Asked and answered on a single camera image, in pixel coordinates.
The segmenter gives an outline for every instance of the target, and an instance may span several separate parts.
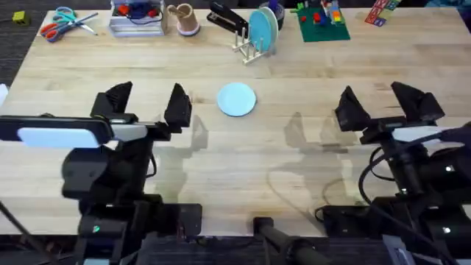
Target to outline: wooden tabletop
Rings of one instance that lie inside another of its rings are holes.
[[[145,191],[202,204],[204,235],[249,235],[254,216],[271,216],[286,233],[320,236],[314,208],[361,203],[356,182],[373,148],[338,129],[332,110],[347,85],[374,117],[401,114],[389,87],[399,81],[435,93],[447,114],[441,125],[471,118],[471,36],[455,8],[398,9],[383,27],[364,22],[368,9],[342,11],[351,40],[303,43],[287,13],[277,54],[244,66],[233,35],[206,21],[207,10],[197,10],[202,28],[192,38],[177,34],[173,18],[165,37],[114,38],[110,12],[100,10],[87,21],[99,36],[76,29],[54,44],[36,37],[0,113],[87,116],[98,92],[131,80],[127,112],[156,121],[178,82],[193,102],[191,128],[155,144],[158,174]],[[217,108],[229,82],[257,94],[249,115]],[[67,153],[0,144],[0,198],[33,233],[77,232],[77,202],[60,194]],[[371,197],[395,191],[366,182]],[[3,216],[0,233],[17,233]]]

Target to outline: green lego baseplate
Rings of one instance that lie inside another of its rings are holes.
[[[314,23],[314,13],[324,12],[320,8],[304,8],[297,12],[297,20],[300,23],[302,39],[304,42],[313,41],[329,41],[329,40],[349,40],[347,25],[342,15],[342,24],[331,24],[330,18],[324,26]],[[305,16],[306,21],[302,22],[301,18]]]

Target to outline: pen holder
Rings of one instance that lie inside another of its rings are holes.
[[[262,3],[260,7],[269,7],[269,2]],[[285,20],[285,7],[282,4],[277,4],[276,12],[273,11],[278,22],[278,30],[283,27],[283,21]]]
[[[177,29],[181,35],[193,36],[198,33],[199,23],[190,4],[179,4],[177,7],[171,4],[167,7],[167,11],[177,16]]]

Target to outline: light blue plate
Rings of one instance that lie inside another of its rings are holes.
[[[270,43],[270,47],[272,47],[278,39],[279,31],[277,17],[268,7],[261,7],[259,10],[266,16],[266,18],[268,18],[268,21],[270,22],[270,28],[272,29],[272,43]]]
[[[225,85],[218,93],[218,107],[229,116],[244,116],[255,106],[257,96],[253,90],[240,82]]]
[[[250,41],[255,43],[258,51],[267,51],[272,43],[272,27],[270,21],[260,10],[252,12],[249,19]],[[260,38],[263,38],[263,47],[260,50]]]

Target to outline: black stapler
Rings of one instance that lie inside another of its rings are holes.
[[[235,32],[242,36],[242,29],[245,28],[245,38],[248,38],[249,23],[241,16],[237,15],[229,7],[216,1],[210,3],[211,13],[206,17],[214,24],[223,27],[230,32]]]

